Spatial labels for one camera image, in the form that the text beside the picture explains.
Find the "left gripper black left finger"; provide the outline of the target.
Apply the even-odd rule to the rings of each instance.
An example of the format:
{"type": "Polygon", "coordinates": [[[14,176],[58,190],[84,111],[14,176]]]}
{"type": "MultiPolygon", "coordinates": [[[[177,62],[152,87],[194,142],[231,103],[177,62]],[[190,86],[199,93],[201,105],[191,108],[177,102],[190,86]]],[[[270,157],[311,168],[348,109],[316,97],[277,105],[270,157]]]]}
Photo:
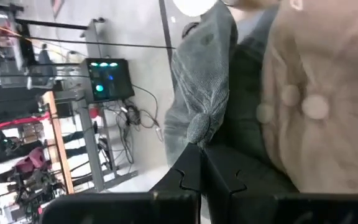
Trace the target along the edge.
{"type": "Polygon", "coordinates": [[[188,144],[151,192],[201,192],[201,149],[188,144]]]}

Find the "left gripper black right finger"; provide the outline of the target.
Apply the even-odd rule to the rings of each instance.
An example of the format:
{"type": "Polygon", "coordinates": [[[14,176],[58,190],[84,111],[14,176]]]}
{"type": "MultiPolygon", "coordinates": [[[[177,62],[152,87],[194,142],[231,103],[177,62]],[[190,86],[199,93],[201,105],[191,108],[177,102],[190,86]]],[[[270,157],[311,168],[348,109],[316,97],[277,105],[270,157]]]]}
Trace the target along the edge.
{"type": "Polygon", "coordinates": [[[237,198],[265,198],[298,193],[290,179],[273,166],[226,146],[210,146],[205,156],[214,178],[237,198]]]}

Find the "dark green fabric cap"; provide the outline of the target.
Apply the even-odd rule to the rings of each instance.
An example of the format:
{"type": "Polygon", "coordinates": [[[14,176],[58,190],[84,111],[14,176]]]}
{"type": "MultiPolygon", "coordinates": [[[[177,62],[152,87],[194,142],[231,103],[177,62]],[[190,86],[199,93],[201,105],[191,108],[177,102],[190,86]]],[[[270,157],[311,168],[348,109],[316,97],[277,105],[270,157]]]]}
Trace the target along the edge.
{"type": "Polygon", "coordinates": [[[163,131],[169,165],[187,144],[205,147],[222,125],[229,98],[229,62],[236,44],[235,20],[218,1],[174,51],[174,98],[163,131]]]}
{"type": "Polygon", "coordinates": [[[264,52],[265,44],[255,39],[244,40],[235,48],[229,65],[229,99],[224,125],[226,141],[231,147],[269,164],[257,119],[264,52]]]}

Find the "beige fabric cap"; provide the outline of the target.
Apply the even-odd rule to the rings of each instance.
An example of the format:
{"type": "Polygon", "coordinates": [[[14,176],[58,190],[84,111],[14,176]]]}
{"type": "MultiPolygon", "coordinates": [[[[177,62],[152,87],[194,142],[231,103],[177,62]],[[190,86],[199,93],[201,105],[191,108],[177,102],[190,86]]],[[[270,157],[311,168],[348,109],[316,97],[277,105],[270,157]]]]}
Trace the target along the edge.
{"type": "Polygon", "coordinates": [[[358,193],[358,0],[281,0],[262,79],[272,163],[301,192],[358,193]]]}

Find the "black computer glowing lights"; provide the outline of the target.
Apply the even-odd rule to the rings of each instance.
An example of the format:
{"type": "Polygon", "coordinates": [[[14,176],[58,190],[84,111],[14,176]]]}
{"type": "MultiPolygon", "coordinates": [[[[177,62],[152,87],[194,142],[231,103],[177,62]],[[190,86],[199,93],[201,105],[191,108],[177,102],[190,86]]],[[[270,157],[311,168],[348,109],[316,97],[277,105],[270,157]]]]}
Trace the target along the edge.
{"type": "Polygon", "coordinates": [[[81,87],[88,103],[124,100],[135,95],[127,60],[86,58],[81,64],[81,87]]]}

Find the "pink red cloth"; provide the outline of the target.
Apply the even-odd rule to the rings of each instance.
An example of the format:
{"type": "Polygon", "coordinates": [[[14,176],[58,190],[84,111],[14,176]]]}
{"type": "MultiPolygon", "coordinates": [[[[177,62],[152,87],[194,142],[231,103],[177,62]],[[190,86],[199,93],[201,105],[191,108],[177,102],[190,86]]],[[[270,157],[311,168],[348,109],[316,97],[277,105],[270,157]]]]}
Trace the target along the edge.
{"type": "Polygon", "coordinates": [[[20,160],[14,167],[20,172],[28,173],[43,167],[46,163],[44,149],[36,147],[26,158],[20,160]]]}

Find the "grey desk frame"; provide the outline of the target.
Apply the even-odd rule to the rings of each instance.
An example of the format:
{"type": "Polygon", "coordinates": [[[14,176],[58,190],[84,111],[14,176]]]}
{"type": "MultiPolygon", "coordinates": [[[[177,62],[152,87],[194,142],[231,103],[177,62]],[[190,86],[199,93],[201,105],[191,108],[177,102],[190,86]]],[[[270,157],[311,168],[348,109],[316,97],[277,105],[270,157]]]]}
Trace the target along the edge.
{"type": "MultiPolygon", "coordinates": [[[[101,53],[101,46],[102,42],[99,41],[100,33],[102,32],[102,27],[105,25],[105,18],[98,18],[92,19],[88,25],[88,28],[83,31],[81,37],[85,38],[86,42],[92,42],[91,44],[86,44],[88,53],[91,56],[102,56],[101,53]]],[[[65,91],[58,91],[54,93],[55,97],[55,104],[62,104],[62,103],[74,103],[76,104],[76,110],[79,113],[81,125],[83,128],[83,137],[85,140],[85,148],[86,153],[88,155],[88,163],[91,169],[91,174],[86,174],[83,177],[74,178],[71,176],[73,181],[73,186],[82,186],[83,184],[93,184],[93,187],[83,190],[82,192],[91,192],[91,193],[98,193],[98,192],[108,192],[108,189],[113,188],[123,182],[131,180],[134,177],[138,176],[138,172],[135,170],[133,172],[128,172],[123,175],[117,173],[118,167],[114,160],[113,151],[111,148],[111,143],[109,138],[108,130],[106,130],[106,137],[107,137],[107,150],[108,154],[110,155],[110,160],[107,157],[107,170],[103,170],[102,163],[99,158],[99,150],[97,140],[95,138],[94,129],[92,127],[91,116],[89,112],[89,104],[87,97],[87,92],[90,87],[86,86],[87,88],[79,87],[74,88],[72,90],[65,90],[65,91]],[[105,181],[105,177],[113,177],[109,181],[105,181]]]]}

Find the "red post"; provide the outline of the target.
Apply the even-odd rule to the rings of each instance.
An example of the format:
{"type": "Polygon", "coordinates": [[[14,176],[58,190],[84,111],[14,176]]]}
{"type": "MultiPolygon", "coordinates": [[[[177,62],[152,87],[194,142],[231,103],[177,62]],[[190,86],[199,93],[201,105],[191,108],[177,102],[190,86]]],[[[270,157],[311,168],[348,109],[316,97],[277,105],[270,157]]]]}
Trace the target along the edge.
{"type": "Polygon", "coordinates": [[[50,113],[46,112],[42,116],[31,116],[31,117],[28,117],[28,118],[20,118],[20,119],[15,119],[15,120],[12,120],[12,121],[7,121],[7,122],[0,123],[0,128],[3,128],[5,126],[15,125],[15,124],[33,123],[33,122],[36,122],[36,121],[42,121],[42,120],[49,119],[49,118],[50,118],[50,113]]]}

